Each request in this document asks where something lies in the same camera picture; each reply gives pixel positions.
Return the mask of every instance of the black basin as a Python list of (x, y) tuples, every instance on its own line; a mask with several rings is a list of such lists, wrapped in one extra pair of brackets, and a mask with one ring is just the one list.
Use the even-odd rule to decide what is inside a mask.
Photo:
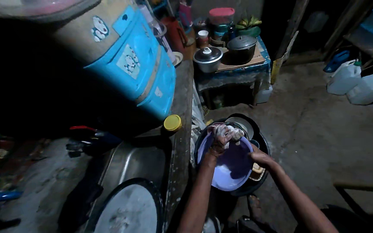
[[(259, 131), (259, 128), (258, 128), (257, 124), (251, 118), (249, 118), (245, 115), (242, 115), (242, 114), (237, 114), (237, 113), (230, 115), (228, 118), (230, 118), (230, 117), (242, 117), (242, 118), (246, 119), (247, 121), (249, 121), (251, 123), (251, 125), (253, 126), (253, 129), (254, 129), (254, 135), (253, 135), (253, 138), (251, 138), (251, 139), (256, 140), (260, 144), (260, 150), (261, 151), (263, 151), (267, 155), (270, 155), (270, 148), (267, 144), (266, 139), (264, 138), (262, 133)], [(219, 120), (214, 121), (213, 123), (215, 123), (215, 122), (225, 122), (228, 118), (219, 119)], [(196, 164), (198, 164), (198, 149), (201, 145), (202, 140), (207, 136), (207, 128), (205, 128), (202, 131), (202, 133), (198, 137), (198, 140), (195, 143), (194, 158), (195, 158), (195, 163)], [(234, 191), (231, 191), (230, 194), (233, 195), (233, 196), (240, 197), (240, 196), (246, 196), (246, 195), (249, 195), (249, 194), (253, 193), (255, 190), (260, 188), (260, 186), (262, 186), (262, 184), (264, 183), (264, 181), (267, 178), (267, 175), (268, 175), (268, 172), (267, 171), (264, 172), (261, 180), (259, 180), (259, 181), (253, 181), (251, 179), (247, 179), (247, 181), (240, 188), (238, 188)]]

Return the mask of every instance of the stainless steel sink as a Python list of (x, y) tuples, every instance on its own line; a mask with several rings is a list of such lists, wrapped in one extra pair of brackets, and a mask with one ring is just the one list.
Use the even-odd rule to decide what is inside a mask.
[(162, 136), (134, 138), (122, 142), (112, 150), (110, 163), (101, 182), (104, 190), (94, 203), (86, 232), (94, 229), (97, 213), (109, 194), (128, 179), (141, 177), (152, 181), (161, 191), (165, 203), (171, 153), (171, 141)]

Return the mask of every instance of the concrete floor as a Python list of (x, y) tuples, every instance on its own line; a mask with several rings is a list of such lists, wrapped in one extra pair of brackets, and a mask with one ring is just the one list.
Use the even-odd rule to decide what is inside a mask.
[[(349, 208), (332, 183), (336, 180), (373, 185), (373, 105), (349, 103), (326, 92), (323, 63), (282, 67), (267, 103), (211, 110), (205, 119), (246, 114), (260, 126), (272, 157), (320, 208)], [(368, 213), (373, 193), (348, 191)], [(293, 232), (297, 222), (271, 176), (255, 194), (263, 218), (278, 232)], [(238, 200), (229, 220), (248, 215), (246, 197)]]

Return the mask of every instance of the white plastic cup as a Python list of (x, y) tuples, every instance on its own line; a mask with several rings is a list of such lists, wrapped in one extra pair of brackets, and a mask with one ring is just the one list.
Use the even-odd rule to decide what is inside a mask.
[(206, 30), (199, 31), (198, 32), (198, 37), (201, 38), (201, 39), (207, 38), (208, 37), (208, 31), (206, 31)]

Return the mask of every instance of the wooden post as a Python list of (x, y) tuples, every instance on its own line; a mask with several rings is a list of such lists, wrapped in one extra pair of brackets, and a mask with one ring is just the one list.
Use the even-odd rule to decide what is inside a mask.
[(290, 40), (293, 38), (294, 34), (296, 33), (299, 27), (300, 21), (303, 18), (308, 3), (309, 0), (296, 0), (296, 3), (294, 4), (293, 8), (293, 13), (291, 15), (291, 18), (289, 19), (286, 32), (284, 33), (284, 37), (281, 41), (280, 47), (277, 50), (277, 54), (274, 60), (281, 58), (286, 52)]

